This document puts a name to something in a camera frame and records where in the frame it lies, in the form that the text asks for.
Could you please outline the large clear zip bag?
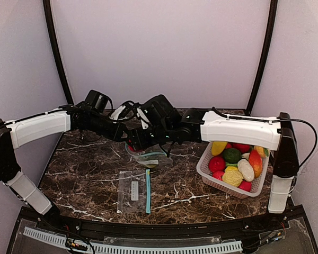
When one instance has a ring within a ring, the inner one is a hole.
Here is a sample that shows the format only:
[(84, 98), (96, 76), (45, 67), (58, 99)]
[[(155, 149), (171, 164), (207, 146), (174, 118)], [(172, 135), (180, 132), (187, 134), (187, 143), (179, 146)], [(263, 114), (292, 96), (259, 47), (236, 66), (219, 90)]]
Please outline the large clear zip bag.
[(166, 151), (158, 144), (143, 150), (142, 152), (131, 152), (127, 149), (125, 144), (125, 150), (130, 157), (138, 164), (145, 166), (146, 161), (159, 160), (159, 165), (156, 168), (168, 168), (173, 165), (173, 160), (169, 157)]

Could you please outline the dark green toy pepper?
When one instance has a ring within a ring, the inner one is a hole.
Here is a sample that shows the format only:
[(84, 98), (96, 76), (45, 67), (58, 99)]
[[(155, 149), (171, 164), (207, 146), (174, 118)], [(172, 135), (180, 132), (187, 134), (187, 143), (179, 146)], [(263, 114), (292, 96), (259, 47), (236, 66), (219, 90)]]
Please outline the dark green toy pepper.
[(223, 159), (230, 164), (236, 164), (242, 159), (242, 154), (238, 149), (229, 148), (222, 152)]

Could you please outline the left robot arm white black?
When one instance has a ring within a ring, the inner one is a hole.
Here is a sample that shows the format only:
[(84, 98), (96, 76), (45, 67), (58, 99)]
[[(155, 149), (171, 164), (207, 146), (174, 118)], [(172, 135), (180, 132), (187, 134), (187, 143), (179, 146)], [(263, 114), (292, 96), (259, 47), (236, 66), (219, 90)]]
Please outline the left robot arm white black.
[(65, 105), (19, 120), (0, 119), (0, 182), (41, 215), (52, 213), (55, 206), (22, 172), (15, 150), (32, 141), (71, 130), (89, 130), (115, 142), (126, 141), (127, 127), (103, 115), (111, 99), (95, 90), (77, 105)]

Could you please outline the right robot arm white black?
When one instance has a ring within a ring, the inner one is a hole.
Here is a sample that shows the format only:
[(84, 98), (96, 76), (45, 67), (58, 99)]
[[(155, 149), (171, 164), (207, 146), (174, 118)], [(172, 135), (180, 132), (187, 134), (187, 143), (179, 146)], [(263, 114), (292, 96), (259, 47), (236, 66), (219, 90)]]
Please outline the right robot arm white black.
[(190, 108), (180, 114), (164, 95), (136, 107), (142, 126), (130, 132), (127, 143), (134, 150), (156, 144), (185, 141), (229, 141), (267, 148), (274, 152), (268, 211), (281, 214), (300, 167), (297, 142), (289, 114), (251, 117), (221, 113), (215, 108)]

